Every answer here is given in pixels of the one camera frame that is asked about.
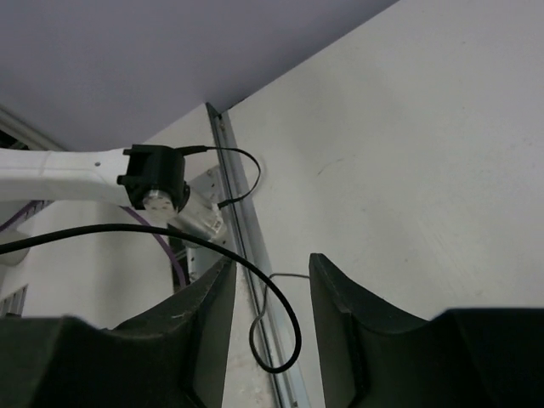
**thick black cable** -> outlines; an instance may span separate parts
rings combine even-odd
[[[299,275],[299,274],[271,274],[268,277],[270,279],[276,277],[276,276],[285,276],[285,277],[292,277],[292,278],[302,278],[302,279],[308,279],[308,275]],[[263,307],[258,310],[258,314],[255,317],[255,319],[252,322],[252,325],[249,327],[249,348],[252,351],[253,357],[258,362],[260,366],[266,365],[266,362],[261,358],[261,356],[258,353],[257,346],[255,345],[255,329],[257,329],[257,324],[259,321],[261,321],[266,314],[266,301],[268,298],[268,286],[264,287],[264,294],[263,294]]]
[[[259,164],[258,160],[255,158],[255,156],[253,156],[251,153],[243,149],[238,149],[236,147],[217,147],[217,146],[198,145],[198,146],[178,147],[176,150],[180,151],[184,156],[190,156],[197,153],[204,153],[205,151],[209,151],[209,150],[228,150],[228,151],[234,151],[236,153],[240,153],[241,155],[248,157],[253,163],[255,163],[255,166],[257,166],[258,175],[257,175],[257,179],[255,180],[255,183],[253,183],[253,187],[244,195],[221,201],[218,204],[219,208],[227,207],[230,204],[234,204],[236,202],[242,201],[244,198],[248,197],[257,188],[258,182],[261,179],[261,174],[263,173],[261,169],[261,165]]]
[[[99,232],[114,232],[114,231],[126,231],[126,232],[139,232],[139,233],[146,233],[146,234],[158,234],[158,235],[166,235],[171,236],[173,238],[178,238],[180,240],[185,240],[189,242],[193,242],[196,245],[199,245],[201,247],[205,247],[208,249],[211,249],[215,252],[218,252],[222,255],[224,255],[227,258],[230,258],[234,261],[236,261],[238,264],[241,264],[242,266],[249,269],[253,274],[255,274],[261,281],[264,282],[264,284],[270,288],[270,290],[278,297],[283,307],[286,309],[287,314],[289,315],[289,319],[292,323],[292,328],[295,332],[295,348],[292,352],[292,356],[289,358],[289,360],[279,366],[279,367],[271,367],[267,365],[258,355],[257,350],[253,350],[252,353],[255,360],[258,362],[258,364],[265,370],[266,372],[269,372],[271,374],[280,374],[284,371],[287,371],[289,368],[291,368],[295,362],[298,359],[298,356],[300,355],[300,350],[302,348],[302,333],[300,330],[300,325],[298,324],[297,316],[295,315],[295,311],[292,309],[292,306],[289,304],[289,301],[285,297],[285,295],[281,292],[280,288],[275,285],[275,283],[266,275],[264,274],[259,268],[257,268],[253,263],[249,262],[248,260],[244,259],[237,253],[234,253],[232,251],[229,251],[228,249],[223,248],[222,246],[212,244],[211,242],[205,241],[201,238],[197,238],[191,234],[186,234],[181,231],[173,231],[169,229],[164,228],[157,228],[157,227],[148,227],[145,225],[133,225],[133,224],[97,224],[97,225],[88,225],[84,227],[77,227],[77,228],[70,228],[70,229],[63,229],[61,231],[55,231],[51,232],[49,234],[43,234],[43,235],[37,235],[33,236],[31,238],[26,238],[24,240],[10,242],[7,244],[0,245],[0,255],[3,255],[4,253],[19,251],[21,249],[26,249],[30,247],[35,247],[42,244],[47,244],[49,242],[54,241],[60,241],[64,240],[66,238],[72,238],[79,235],[87,235],[87,234],[96,234]]]

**purple cable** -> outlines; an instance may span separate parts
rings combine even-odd
[[[147,222],[147,220],[139,215],[137,212],[135,212],[132,208],[128,207],[121,207],[125,212],[130,215],[132,218],[134,218],[136,221],[138,221],[142,225],[147,225],[148,227],[151,226],[150,223]],[[160,235],[153,234],[153,237],[156,239],[156,241],[159,243],[159,245],[162,247],[164,252],[167,254],[168,258],[170,259],[170,262],[172,263],[173,269],[176,271],[176,275],[178,275],[179,279],[179,285],[183,288],[186,286],[185,283],[185,273],[181,266],[181,264],[176,259],[176,256],[174,255],[172,248],[162,239]]]
[[[18,212],[14,214],[12,218],[0,225],[0,232],[4,232],[13,224],[15,224],[19,218],[24,217],[36,204],[40,201],[30,201],[24,207],[22,207]]]

